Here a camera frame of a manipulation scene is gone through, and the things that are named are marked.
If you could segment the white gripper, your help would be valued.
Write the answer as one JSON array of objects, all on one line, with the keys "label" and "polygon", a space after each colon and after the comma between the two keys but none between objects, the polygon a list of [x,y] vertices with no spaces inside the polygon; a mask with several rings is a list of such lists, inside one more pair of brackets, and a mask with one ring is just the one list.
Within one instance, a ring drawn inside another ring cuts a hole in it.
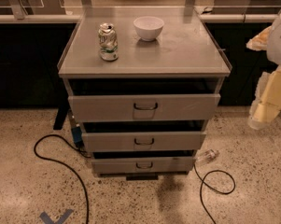
[{"label": "white gripper", "polygon": [[[246,47],[261,51],[267,49],[271,26],[251,38]],[[271,124],[281,111],[281,66],[272,73],[263,72],[255,90],[255,100],[249,110],[248,125],[260,130]]]}]

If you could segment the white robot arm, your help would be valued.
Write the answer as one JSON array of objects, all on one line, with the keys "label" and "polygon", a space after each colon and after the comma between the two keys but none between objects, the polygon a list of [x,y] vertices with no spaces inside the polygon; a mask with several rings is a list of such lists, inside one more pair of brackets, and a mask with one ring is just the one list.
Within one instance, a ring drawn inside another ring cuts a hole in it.
[{"label": "white robot arm", "polygon": [[269,125],[281,111],[281,12],[273,24],[250,39],[249,49],[265,50],[267,59],[277,65],[272,72],[263,72],[249,110],[248,125],[260,130]]}]

